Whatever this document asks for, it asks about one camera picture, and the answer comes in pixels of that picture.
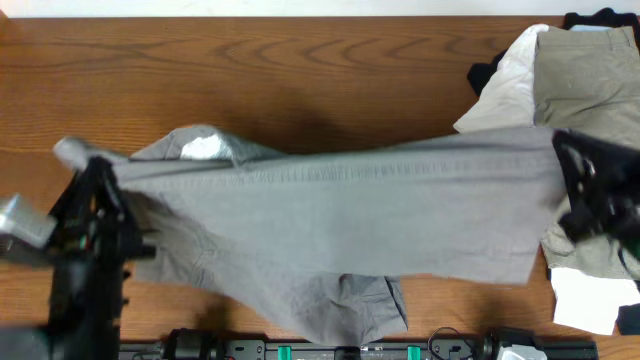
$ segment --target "waistband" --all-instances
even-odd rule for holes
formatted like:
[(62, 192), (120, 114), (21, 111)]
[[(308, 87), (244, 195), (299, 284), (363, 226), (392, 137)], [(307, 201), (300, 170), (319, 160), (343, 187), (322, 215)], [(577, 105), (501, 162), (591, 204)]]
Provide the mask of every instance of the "waistband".
[(538, 48), (580, 48), (585, 46), (630, 46), (636, 47), (633, 28), (625, 26), (607, 31), (568, 31), (549, 27), (549, 32), (538, 34)]

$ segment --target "wood grain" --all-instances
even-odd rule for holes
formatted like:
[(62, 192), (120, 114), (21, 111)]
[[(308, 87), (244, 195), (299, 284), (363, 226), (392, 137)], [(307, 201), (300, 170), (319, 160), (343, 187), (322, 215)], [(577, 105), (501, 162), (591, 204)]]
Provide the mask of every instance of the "wood grain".
[[(0, 195), (48, 209), (70, 174), (65, 135), (131, 153), (170, 130), (212, 124), (293, 153), (359, 150), (453, 133), (476, 101), (466, 73), (527, 26), (560, 18), (12, 20), (0, 40)], [(551, 322), (540, 258), (525, 287), (403, 280), (409, 332), (507, 325), (592, 337)], [(45, 321), (50, 273), (0, 266), (0, 321)], [(187, 287), (129, 281), (123, 339), (178, 327), (294, 338), (253, 310)], [(597, 339), (605, 359), (640, 358), (633, 337)]]
[(7, 15), (5, 15), (0, 9), (0, 36), (2, 36), (2, 34), (4, 33), (4, 28), (8, 22), (9, 19), (7, 18)]

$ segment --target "khaki pants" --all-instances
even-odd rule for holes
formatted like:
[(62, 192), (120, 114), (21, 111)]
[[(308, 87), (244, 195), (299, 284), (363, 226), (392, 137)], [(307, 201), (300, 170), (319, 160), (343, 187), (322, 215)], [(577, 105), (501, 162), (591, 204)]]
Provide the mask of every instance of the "khaki pants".
[[(630, 27), (538, 34), (535, 123), (640, 149), (640, 55)], [(563, 202), (558, 216), (569, 210)], [(542, 241), (549, 267), (640, 279), (640, 263), (605, 235), (572, 244), (555, 225)]]

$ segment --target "white wall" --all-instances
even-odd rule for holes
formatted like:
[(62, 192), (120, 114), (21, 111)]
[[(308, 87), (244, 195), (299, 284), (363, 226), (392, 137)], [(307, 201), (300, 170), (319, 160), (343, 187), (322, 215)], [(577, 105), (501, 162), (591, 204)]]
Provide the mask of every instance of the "white wall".
[(8, 17), (402, 16), (640, 13), (640, 0), (0, 0)]

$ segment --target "gray trousers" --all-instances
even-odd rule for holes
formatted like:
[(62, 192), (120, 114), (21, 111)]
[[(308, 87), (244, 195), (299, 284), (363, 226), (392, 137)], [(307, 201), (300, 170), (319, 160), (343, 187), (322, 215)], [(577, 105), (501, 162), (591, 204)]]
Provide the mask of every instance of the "gray trousers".
[[(640, 149), (640, 55), (630, 27), (602, 32), (551, 28), (538, 34), (534, 63), (537, 126), (570, 128)], [(569, 210), (564, 201), (558, 217)], [(640, 262), (616, 239), (572, 244), (556, 224), (542, 241), (549, 267), (640, 279)]]
[[(207, 160), (186, 144), (215, 137)], [(356, 345), (407, 329), (395, 278), (527, 281), (564, 196), (549, 129), (285, 155), (201, 126), (130, 159), (63, 140), (73, 168), (114, 162), (158, 256), (136, 277), (227, 294), (307, 339)]]

